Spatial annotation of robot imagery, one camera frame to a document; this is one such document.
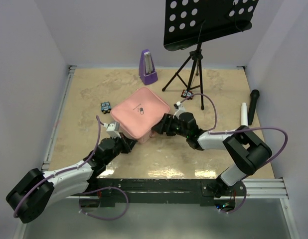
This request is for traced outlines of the pink medicine kit case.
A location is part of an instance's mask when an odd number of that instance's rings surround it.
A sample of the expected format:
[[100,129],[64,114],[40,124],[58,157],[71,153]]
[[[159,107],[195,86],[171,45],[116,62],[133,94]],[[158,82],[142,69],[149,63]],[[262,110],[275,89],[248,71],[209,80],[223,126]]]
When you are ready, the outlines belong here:
[[152,127],[170,110],[169,105],[147,87],[141,87],[111,110],[125,136],[142,144],[154,136]]

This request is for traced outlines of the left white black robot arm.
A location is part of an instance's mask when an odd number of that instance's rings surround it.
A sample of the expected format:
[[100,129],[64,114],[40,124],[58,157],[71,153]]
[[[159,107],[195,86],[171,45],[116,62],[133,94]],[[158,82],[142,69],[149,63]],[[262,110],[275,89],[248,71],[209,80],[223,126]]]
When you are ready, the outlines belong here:
[[104,138],[87,157],[78,163],[54,171],[28,171],[6,196],[14,218],[24,224],[39,217],[45,208],[74,194],[93,195],[97,177],[120,154],[128,154],[137,143],[124,135]]

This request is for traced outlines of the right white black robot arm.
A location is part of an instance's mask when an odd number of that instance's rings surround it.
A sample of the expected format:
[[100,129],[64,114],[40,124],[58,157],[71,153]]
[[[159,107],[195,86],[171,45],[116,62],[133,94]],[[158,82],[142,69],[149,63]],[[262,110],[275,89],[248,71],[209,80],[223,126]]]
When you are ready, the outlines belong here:
[[229,195],[237,182],[253,175],[272,156],[269,146],[247,126],[242,125],[230,134],[212,134],[199,128],[193,114],[189,112],[181,113],[178,117],[164,114],[152,130],[167,136],[183,136],[195,150],[218,149],[229,153],[234,163],[206,187],[217,198]]

